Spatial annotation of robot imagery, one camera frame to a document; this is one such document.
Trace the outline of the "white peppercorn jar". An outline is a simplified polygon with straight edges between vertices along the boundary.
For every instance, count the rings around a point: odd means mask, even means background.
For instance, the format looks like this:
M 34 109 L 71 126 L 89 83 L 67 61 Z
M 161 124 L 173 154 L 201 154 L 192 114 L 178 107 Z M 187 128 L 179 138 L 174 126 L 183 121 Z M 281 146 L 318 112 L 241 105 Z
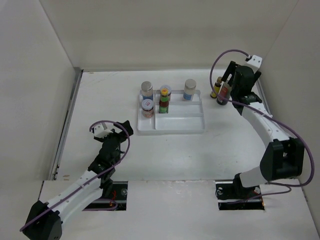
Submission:
M 141 84 L 141 94 L 143 100 L 149 99 L 153 100 L 154 94 L 153 94 L 153 85 L 150 81 L 144 81 Z
M 197 83 L 194 79 L 187 79 L 184 84 L 183 100 L 191 101 L 196 91 Z

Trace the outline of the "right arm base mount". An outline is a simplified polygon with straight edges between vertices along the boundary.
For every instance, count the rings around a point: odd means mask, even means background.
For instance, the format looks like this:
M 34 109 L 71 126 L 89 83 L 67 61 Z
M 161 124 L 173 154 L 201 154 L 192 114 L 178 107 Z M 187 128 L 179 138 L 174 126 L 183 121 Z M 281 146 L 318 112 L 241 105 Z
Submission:
M 265 209 L 261 196 L 253 198 L 261 194 L 261 188 L 259 186 L 236 190 L 232 180 L 219 180 L 215 182 L 215 188 L 215 195 L 220 211 Z

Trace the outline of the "small brown cap bottle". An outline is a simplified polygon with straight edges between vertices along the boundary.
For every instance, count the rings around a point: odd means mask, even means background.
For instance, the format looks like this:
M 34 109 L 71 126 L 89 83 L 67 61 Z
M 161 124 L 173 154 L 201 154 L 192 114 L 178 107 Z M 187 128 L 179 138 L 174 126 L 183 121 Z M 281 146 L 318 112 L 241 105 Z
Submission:
M 213 91 L 210 94 L 210 97 L 213 99 L 216 99 L 218 97 L 218 94 L 220 92 L 222 86 L 222 77 L 219 76 L 216 80 L 216 82 L 213 85 Z

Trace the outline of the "tall dark soy bottle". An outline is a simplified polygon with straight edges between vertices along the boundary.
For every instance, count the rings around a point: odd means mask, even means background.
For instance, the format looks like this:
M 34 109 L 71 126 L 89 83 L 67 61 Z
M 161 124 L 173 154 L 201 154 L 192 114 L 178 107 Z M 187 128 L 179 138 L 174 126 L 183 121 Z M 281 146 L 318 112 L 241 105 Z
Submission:
M 216 100 L 219 105 L 224 106 L 228 103 L 227 100 L 230 99 L 231 90 L 232 90 L 232 86 L 230 85 L 230 78 L 229 78 L 222 84 L 219 90 L 219 94 Z

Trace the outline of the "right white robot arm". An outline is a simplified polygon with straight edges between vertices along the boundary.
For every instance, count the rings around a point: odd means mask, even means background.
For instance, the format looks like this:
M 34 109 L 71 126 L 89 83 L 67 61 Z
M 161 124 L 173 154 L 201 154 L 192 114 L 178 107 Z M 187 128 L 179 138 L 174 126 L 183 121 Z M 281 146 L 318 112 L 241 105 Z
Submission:
M 265 146 L 265 152 L 257 167 L 236 174 L 232 183 L 216 186 L 220 200 L 244 200 L 252 197 L 262 184 L 298 177 L 302 173 L 303 142 L 282 130 L 268 114 L 260 97 L 252 91 L 260 75 L 258 70 L 231 61 L 222 77 L 222 81 L 231 87 L 234 108 L 256 131 Z

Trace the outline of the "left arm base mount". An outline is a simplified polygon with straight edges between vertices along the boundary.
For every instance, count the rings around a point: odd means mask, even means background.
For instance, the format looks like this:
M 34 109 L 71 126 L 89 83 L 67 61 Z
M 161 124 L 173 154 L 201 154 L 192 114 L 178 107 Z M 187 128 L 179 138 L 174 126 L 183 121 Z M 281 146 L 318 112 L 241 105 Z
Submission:
M 83 211 L 125 211 L 127 209 L 128 181 L 114 181 L 102 196 L 90 203 Z

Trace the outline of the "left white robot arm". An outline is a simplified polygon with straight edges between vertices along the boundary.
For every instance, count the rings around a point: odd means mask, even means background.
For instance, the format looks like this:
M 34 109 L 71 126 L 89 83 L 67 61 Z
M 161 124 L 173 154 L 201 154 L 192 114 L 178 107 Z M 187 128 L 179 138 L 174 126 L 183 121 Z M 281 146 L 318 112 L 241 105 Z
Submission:
M 66 190 L 42 202 L 35 202 L 27 216 L 22 232 L 30 240 L 59 240 L 67 221 L 86 210 L 97 199 L 108 199 L 112 195 L 112 175 L 116 166 L 125 158 L 128 151 L 121 150 L 123 142 L 130 142 L 134 130 L 130 121 L 114 122 L 109 130 L 107 120 L 100 120 L 89 127 L 94 140 L 102 146 L 93 162 L 82 176 Z

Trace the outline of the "yellow cap chili bottle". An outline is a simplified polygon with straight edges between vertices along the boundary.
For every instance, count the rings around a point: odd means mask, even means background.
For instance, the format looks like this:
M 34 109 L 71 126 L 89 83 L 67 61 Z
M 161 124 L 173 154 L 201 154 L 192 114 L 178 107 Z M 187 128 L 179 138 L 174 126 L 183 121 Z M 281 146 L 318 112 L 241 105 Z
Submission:
M 160 91 L 159 113 L 167 114 L 168 112 L 169 112 L 168 91 L 167 89 L 163 89 L 162 91 Z

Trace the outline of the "orange label sauce jar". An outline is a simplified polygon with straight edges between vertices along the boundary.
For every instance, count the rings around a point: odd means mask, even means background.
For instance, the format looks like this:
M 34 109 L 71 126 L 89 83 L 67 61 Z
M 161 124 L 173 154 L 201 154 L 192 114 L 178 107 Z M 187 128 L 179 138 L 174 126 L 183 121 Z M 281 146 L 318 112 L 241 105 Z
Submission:
M 165 84 L 160 87 L 160 91 L 162 91 L 163 89 L 167 89 L 167 96 L 168 96 L 168 100 L 170 101 L 171 94 L 172 94 L 172 88 L 169 85 Z
M 154 115 L 154 102 L 151 99 L 144 99 L 141 103 L 142 114 L 146 118 L 151 118 Z

